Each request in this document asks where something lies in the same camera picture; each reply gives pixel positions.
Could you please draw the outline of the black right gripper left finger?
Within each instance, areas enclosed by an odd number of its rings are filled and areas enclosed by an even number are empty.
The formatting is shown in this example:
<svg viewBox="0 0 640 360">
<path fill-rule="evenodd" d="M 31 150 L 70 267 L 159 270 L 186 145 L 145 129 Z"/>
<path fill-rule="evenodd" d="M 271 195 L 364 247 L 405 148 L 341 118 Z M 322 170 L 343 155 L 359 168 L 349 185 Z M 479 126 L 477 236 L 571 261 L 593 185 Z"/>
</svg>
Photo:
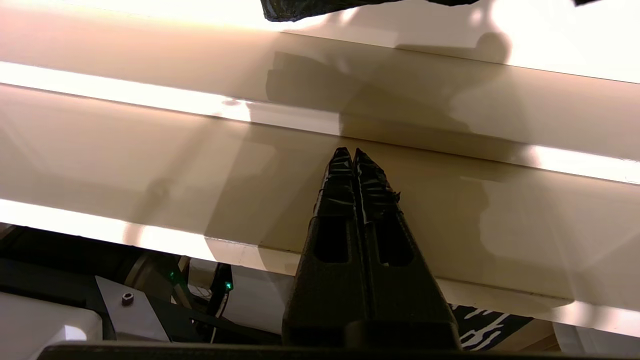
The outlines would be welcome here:
<svg viewBox="0 0 640 360">
<path fill-rule="evenodd" d="M 354 160 L 336 148 L 322 176 L 282 319 L 285 346 L 343 347 L 349 324 L 367 317 L 361 203 Z"/>
</svg>

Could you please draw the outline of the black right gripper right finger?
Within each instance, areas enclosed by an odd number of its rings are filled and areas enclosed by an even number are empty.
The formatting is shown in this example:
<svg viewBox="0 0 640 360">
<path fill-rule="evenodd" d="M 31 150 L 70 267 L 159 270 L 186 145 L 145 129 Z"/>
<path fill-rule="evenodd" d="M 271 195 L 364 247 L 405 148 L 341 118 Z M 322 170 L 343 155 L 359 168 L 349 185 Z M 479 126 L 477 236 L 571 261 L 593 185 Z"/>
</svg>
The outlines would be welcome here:
<svg viewBox="0 0 640 360">
<path fill-rule="evenodd" d="M 368 314 L 353 324 L 353 344 L 378 349 L 460 349 L 450 306 L 425 263 L 386 173 L 357 148 Z"/>
</svg>

